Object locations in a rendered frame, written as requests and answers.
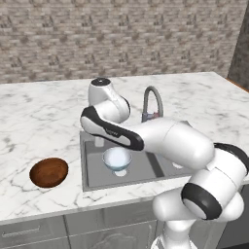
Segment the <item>grey panel under sink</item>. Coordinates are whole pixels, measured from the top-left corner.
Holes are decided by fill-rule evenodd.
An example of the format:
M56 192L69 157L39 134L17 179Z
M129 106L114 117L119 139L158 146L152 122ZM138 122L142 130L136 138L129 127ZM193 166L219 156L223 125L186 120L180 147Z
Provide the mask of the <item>grey panel under sink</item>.
M155 219L151 201L101 208L65 216L70 235L101 231Z

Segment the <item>grey curved tap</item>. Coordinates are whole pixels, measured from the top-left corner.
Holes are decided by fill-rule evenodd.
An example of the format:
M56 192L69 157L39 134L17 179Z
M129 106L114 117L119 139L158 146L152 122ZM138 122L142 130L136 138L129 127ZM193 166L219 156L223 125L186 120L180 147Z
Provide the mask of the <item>grey curved tap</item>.
M150 92L152 92L154 94L154 97L155 97L157 104L158 104L158 111L154 112L154 113L148 112L149 93ZM153 119L162 118L162 117L163 117L163 104L162 104L162 100L160 97L160 93L158 92L158 90L155 87L148 86L144 92L143 111L142 111L141 122L145 123L148 120L153 120Z

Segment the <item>grey drawer front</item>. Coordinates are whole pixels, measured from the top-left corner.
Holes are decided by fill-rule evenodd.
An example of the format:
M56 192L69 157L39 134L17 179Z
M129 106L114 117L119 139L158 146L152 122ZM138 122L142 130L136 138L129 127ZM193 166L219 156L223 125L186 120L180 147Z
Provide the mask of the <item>grey drawer front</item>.
M3 249L70 249L68 239L66 237L39 241L35 243L22 244L12 247L5 247Z
M26 231L40 227L39 232L13 237L2 237L2 232ZM59 238L66 235L65 225L62 216L44 218L21 223L13 223L0 226L0 244L4 246L16 243L28 243L46 239Z

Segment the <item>brown wooden bowl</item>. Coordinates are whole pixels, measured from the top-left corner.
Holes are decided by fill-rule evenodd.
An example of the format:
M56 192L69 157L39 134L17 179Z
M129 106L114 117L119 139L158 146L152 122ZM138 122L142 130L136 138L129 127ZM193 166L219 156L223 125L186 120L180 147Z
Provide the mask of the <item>brown wooden bowl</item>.
M40 188L53 188L61 184L68 174L68 164L59 158L47 158L35 163L29 171L32 183Z

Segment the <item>pale blue glass bowl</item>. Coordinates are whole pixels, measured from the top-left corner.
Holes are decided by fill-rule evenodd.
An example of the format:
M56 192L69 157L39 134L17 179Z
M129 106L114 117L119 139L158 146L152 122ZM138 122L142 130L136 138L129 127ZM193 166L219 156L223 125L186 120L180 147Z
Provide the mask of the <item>pale blue glass bowl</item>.
M132 155L129 150L123 147L113 147L103 153L102 160L114 175L124 177L127 175L127 168L132 161Z

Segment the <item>steel sink basin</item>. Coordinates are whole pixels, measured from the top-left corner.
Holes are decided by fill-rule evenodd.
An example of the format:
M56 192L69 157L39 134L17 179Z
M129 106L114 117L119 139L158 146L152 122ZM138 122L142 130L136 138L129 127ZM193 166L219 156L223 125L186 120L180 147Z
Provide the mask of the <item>steel sink basin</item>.
M112 171L103 162L102 156L116 144L105 140L101 147L95 146L95 137L80 132L83 191L95 191L133 184L191 176L194 171L178 167L165 158L151 153L129 151L132 160L123 171Z

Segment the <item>dark grey appliance front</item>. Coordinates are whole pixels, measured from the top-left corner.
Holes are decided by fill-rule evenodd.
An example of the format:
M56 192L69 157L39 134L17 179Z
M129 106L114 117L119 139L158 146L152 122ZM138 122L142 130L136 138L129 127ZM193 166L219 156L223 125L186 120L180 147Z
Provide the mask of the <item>dark grey appliance front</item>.
M243 187L241 195L244 211L239 219L228 222L217 249L249 249L249 185Z

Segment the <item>grey cupboard door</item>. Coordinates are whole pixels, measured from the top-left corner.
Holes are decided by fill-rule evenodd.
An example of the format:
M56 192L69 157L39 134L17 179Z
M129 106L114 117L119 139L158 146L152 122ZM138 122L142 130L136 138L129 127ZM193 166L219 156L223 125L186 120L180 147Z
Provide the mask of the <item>grey cupboard door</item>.
M71 249L149 249L157 222L148 221L69 236Z

